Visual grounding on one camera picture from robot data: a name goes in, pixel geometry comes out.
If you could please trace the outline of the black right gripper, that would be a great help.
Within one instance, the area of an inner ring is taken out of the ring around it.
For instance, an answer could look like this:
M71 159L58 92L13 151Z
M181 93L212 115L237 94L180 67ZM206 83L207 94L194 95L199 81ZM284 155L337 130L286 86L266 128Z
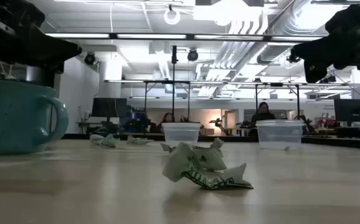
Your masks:
M327 76L330 65L341 70L355 66L360 70L360 4L337 12L326 24L328 37L294 45L291 61L304 60L305 79L316 83Z

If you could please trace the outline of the paper with black print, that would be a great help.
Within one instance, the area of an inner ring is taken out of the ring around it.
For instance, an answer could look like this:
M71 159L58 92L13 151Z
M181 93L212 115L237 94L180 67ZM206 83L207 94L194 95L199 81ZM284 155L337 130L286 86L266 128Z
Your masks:
M252 184L243 179L246 164L228 168L223 161L222 145L220 139L209 147L193 146L186 142L171 147L162 143L163 150L169 152L163 175L173 182L185 177L208 190L252 189Z

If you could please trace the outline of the black computer monitor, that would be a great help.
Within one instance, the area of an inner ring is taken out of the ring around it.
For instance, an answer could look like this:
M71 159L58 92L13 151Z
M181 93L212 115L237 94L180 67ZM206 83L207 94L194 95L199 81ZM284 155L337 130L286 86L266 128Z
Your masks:
M337 122L360 122L360 99L335 99L334 110Z
M92 116L99 118L124 118L126 116L126 98L94 98Z

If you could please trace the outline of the person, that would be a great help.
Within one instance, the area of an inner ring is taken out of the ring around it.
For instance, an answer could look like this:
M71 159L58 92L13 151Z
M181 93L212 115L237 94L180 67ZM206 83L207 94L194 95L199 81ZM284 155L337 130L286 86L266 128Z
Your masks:
M249 124L249 133L248 137L257 137L258 131L256 123L257 121L263 120L273 120L276 119L275 115L270 112L269 106L266 102L261 102L258 106L257 112L252 116L251 122Z
M175 118L172 113L166 113L162 119L162 121L157 125L157 129L159 133L163 132L163 124L164 123L173 123L175 122Z

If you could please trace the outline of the teal speckled ceramic mug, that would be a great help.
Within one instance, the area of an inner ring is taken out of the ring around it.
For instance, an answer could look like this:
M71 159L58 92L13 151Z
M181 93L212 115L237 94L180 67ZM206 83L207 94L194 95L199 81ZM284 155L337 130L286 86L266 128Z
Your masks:
M0 79L0 155L44 151L68 124L67 108L53 88Z

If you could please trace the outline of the clear plastic container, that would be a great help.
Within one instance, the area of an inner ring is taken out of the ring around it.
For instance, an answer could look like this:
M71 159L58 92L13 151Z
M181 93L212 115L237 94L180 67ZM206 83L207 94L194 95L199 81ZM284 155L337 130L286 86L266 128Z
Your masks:
M201 123L164 123L162 125L166 144L171 147L185 142L195 146L199 139Z
M299 149L304 123L300 120L273 119L256 123L258 142L263 149Z

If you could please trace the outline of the long black background bench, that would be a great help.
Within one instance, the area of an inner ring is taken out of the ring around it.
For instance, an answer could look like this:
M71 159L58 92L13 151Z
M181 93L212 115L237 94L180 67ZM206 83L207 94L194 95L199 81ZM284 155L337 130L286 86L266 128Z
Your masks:
M114 135L115 138L120 138L121 140L127 140L128 136L133 136L135 138L148 138L154 141L164 141L163 134L130 133L130 134ZM258 142L257 137L219 136L219 138L224 142ZM350 147L350 148L360 149L360 139L302 137L301 143L336 146L336 147Z

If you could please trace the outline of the crumpled white paper scrap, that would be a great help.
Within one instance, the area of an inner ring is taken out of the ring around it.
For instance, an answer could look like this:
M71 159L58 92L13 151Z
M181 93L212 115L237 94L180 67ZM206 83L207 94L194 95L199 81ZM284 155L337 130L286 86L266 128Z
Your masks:
M133 136L128 136L126 143L133 144L133 145L145 145L153 142L153 140L148 138L135 138Z
M97 146L116 148L120 143L120 139L114 138L112 134L109 134L105 137L98 134L92 134L90 136L90 142Z

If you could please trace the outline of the blue equipment stack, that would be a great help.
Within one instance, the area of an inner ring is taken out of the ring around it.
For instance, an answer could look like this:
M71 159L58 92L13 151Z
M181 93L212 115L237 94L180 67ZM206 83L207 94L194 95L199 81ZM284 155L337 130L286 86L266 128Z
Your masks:
M144 108L130 106L126 112L123 128L127 133L146 133L149 119Z

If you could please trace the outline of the black overhead light bar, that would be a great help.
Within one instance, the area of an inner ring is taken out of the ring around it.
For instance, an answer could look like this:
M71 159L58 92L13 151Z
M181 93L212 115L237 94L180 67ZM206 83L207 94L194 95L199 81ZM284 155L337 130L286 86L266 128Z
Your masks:
M46 33L60 39L82 40L184 40L229 42L302 43L323 38L320 35L260 35L260 34L169 34L169 33Z

